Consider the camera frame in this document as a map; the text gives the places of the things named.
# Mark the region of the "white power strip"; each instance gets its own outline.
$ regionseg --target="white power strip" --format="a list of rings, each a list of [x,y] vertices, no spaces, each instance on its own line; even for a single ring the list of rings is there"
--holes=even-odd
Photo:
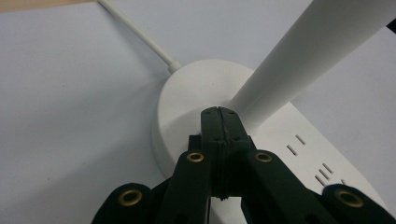
[[[200,131],[201,111],[229,106],[252,72],[237,63],[205,60],[185,65],[168,79],[152,124],[153,151],[165,176],[172,175],[187,150],[188,136]],[[252,138],[257,148],[285,162],[308,189],[321,193],[326,185],[346,184],[385,206],[361,173],[292,104],[279,109]],[[246,223],[239,199],[212,200],[212,208],[211,223]]]

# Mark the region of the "white surface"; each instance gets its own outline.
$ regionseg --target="white surface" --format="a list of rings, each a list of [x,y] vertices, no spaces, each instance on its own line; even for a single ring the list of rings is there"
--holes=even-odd
[[[394,18],[396,1],[312,2],[232,99],[249,133]]]
[[[202,60],[181,67],[166,81],[151,131],[153,153],[166,177],[172,176],[180,154],[187,150],[188,133],[200,132],[201,111],[214,105],[229,107],[252,73],[240,64]],[[314,192],[343,183],[385,206],[361,173],[292,104],[276,111],[252,138],[258,149],[274,152]],[[245,221],[238,199],[215,200],[210,216],[213,224]]]
[[[219,58],[252,69],[309,4],[115,2],[184,64]],[[1,223],[88,223],[117,186],[163,180],[149,126],[166,65],[104,9],[0,14],[0,49]],[[393,215],[395,52],[384,28],[293,101]]]

